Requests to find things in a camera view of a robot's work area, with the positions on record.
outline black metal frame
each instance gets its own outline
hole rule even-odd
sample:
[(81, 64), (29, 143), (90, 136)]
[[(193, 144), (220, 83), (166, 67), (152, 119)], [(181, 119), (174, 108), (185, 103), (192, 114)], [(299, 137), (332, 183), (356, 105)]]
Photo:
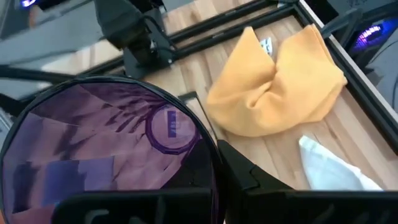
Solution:
[[(222, 30), (213, 35), (209, 35), (208, 37), (204, 37), (198, 41), (179, 48), (176, 51), (175, 60), (187, 57), (195, 52), (205, 50), (228, 39), (232, 39), (233, 37), (237, 37), (247, 26), (252, 26), (254, 29), (257, 29), (288, 16), (295, 16), (302, 26), (306, 26), (309, 24), (317, 25), (317, 22), (308, 13), (308, 11), (304, 8), (300, 1), (286, 0), (286, 2), (288, 4), (286, 4), (285, 6), (266, 12), (253, 19), (246, 20), (238, 25), (232, 26), (228, 29)], [(212, 17), (194, 26), (176, 32), (170, 36), (170, 39), (172, 42), (177, 44), (197, 34), (201, 34), (210, 29), (246, 16), (252, 12), (259, 11), (276, 3), (277, 1), (270, 0), (256, 0), (253, 2), (249, 2), (247, 4), (237, 7), (236, 9), (226, 11), (222, 14), (219, 14), (218, 16)], [(333, 57), (333, 60), (335, 61), (337, 66), (342, 69), (345, 77), (348, 80), (348, 90), (355, 97), (356, 101), (361, 105), (363, 111), (366, 112), (366, 114), (370, 117), (375, 126), (383, 134), (393, 150), (395, 150), (395, 152), (398, 154), (398, 123), (392, 117), (390, 112), (388, 112), (388, 110), (384, 107), (384, 105), (379, 101), (376, 95), (371, 91), (371, 89), (364, 82), (364, 80), (357, 74), (353, 66), (345, 59), (345, 56), (340, 52), (340, 50), (331, 41), (331, 39), (326, 38), (325, 43)], [(78, 76), (96, 74), (100, 75), (114, 70), (115, 68), (122, 67), (123, 65), (123, 57), (118, 57), (96, 67), (93, 67), (89, 70), (81, 72), (78, 74)], [(40, 72), (40, 75), (41, 80), (53, 81), (53, 83), (57, 83), (62, 80), (66, 81), (70, 78), (70, 76), (68, 77), (68, 75), (56, 75), (54, 73), (47, 72)]]

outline wooden surface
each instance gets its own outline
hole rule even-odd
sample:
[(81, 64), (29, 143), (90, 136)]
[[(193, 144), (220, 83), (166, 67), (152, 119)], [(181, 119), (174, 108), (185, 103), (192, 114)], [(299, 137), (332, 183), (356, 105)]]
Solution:
[[(164, 19), (165, 25), (168, 33), (172, 33), (247, 1), (249, 0), (197, 0), (168, 13)], [(288, 17), (256, 30), (256, 34), (259, 39), (272, 37), (275, 56), (280, 43), (301, 29), (294, 17)], [(196, 91), (199, 100), (204, 103), (211, 84), (221, 73), (236, 41), (237, 39), (232, 39), (179, 60), (170, 68), (149, 75), (145, 81), (175, 96)], [(43, 69), (78, 73), (118, 55), (121, 55), (121, 52), (104, 40), (50, 63)], [(188, 105), (205, 123), (205, 115), (201, 108), (195, 106), (195, 103)], [(212, 125), (217, 138), (227, 140), (253, 163), (295, 189), (309, 189), (298, 145), (303, 134), (317, 140), (346, 162), (358, 166), (382, 188), (398, 189), (397, 156), (347, 89), (342, 91), (336, 105), (323, 121), (302, 124), (283, 133), (261, 138), (245, 138), (225, 132), (214, 123)]]

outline yellow cloth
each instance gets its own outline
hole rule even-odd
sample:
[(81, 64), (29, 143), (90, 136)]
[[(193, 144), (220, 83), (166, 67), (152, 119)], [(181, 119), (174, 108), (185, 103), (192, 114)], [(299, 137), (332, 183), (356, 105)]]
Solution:
[(286, 39), (276, 63), (248, 27), (211, 87), (206, 108), (227, 131), (263, 136), (321, 120), (346, 83), (314, 25)]

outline folded towel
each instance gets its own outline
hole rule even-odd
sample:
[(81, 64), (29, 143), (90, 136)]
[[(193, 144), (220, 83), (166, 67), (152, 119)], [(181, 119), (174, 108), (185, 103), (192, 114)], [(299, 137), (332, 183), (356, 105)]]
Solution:
[(298, 142), (308, 183), (313, 190), (382, 190), (358, 167), (346, 163), (316, 141)]
[(222, 128), (263, 136), (321, 120), (345, 84), (314, 25), (286, 39), (276, 63), (248, 27), (211, 87), (206, 107)]

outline white tissue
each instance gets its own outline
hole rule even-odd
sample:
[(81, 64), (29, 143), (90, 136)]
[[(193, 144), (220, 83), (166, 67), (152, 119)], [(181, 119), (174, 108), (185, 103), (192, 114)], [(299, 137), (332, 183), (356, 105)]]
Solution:
[(347, 164), (316, 141), (302, 136), (303, 168), (313, 190), (382, 190), (358, 167)]

